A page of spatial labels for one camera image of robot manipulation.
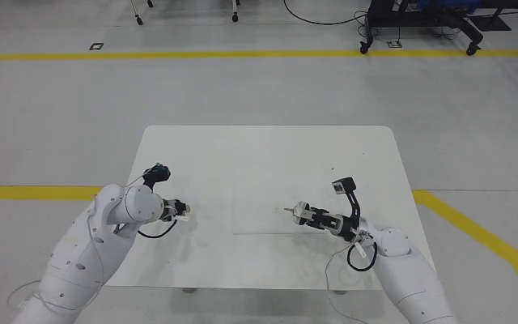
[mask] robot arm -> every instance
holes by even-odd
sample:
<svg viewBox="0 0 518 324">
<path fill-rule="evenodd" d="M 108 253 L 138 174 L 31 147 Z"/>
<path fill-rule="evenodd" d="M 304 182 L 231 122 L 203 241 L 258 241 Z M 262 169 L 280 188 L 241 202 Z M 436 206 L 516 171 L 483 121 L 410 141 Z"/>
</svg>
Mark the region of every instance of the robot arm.
<svg viewBox="0 0 518 324">
<path fill-rule="evenodd" d="M 353 209 L 350 217 L 332 215 L 299 202 L 293 209 L 287 209 L 292 212 L 294 222 L 328 229 L 334 236 L 355 243 L 347 255 L 349 265 L 357 271 L 372 267 L 385 294 L 410 324 L 457 324 L 437 274 L 408 236 L 398 228 L 382 228 L 360 217 L 352 178 L 335 181 L 333 187 L 337 194 L 347 194 Z M 361 249 L 360 253 L 365 251 L 370 266 L 358 269 L 350 264 L 354 247 Z"/>
<path fill-rule="evenodd" d="M 145 171 L 144 185 L 105 186 L 57 243 L 37 293 L 14 324 L 73 323 L 115 274 L 143 224 L 189 212 L 179 200 L 153 193 L 153 185 L 170 175 L 157 164 Z"/>
</svg>

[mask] gray floor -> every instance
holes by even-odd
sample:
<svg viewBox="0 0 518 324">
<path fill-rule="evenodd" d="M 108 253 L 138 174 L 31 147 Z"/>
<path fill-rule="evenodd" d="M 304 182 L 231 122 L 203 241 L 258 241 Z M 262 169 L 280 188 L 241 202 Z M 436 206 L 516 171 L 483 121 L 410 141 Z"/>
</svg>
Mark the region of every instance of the gray floor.
<svg viewBox="0 0 518 324">
<path fill-rule="evenodd" d="M 340 20 L 368 2 L 293 2 Z M 298 23 L 279 0 L 155 1 L 134 22 L 123 0 L 7 1 L 0 52 L 357 49 L 357 24 Z M 518 19 L 505 20 L 518 31 Z M 518 48 L 516 31 L 486 34 L 485 49 Z M 384 29 L 373 48 L 386 49 Z M 401 30 L 406 49 L 463 49 Z M 518 247 L 517 58 L 254 58 L 110 62 L 0 61 L 0 185 L 125 183 L 149 125 L 384 125 L 393 129 L 410 184 L 434 194 Z M 12 289 L 38 279 L 85 202 L 0 201 L 1 323 Z M 460 322 L 518 318 L 513 269 L 419 207 L 437 272 Z M 345 313 L 403 323 L 382 292 L 333 296 Z M 79 323 L 341 323 L 324 292 L 105 288 Z"/>
</svg>

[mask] white table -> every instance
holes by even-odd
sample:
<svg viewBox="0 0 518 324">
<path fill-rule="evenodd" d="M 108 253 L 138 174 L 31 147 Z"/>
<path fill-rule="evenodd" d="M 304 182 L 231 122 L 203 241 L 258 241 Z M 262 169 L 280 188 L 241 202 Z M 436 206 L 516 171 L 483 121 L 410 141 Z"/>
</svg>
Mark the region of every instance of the white table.
<svg viewBox="0 0 518 324">
<path fill-rule="evenodd" d="M 331 182 L 352 176 L 362 216 L 405 230 L 432 264 L 393 133 L 382 126 L 150 126 L 129 180 L 156 162 L 172 172 L 155 185 L 192 208 L 165 237 L 138 237 L 111 286 L 325 289 L 329 255 L 346 243 L 295 225 L 284 207 L 304 200 L 350 214 Z M 157 234 L 169 223 L 142 227 Z M 353 263 L 366 266 L 357 253 Z M 380 289 L 373 271 L 329 267 L 330 289 Z"/>
</svg>

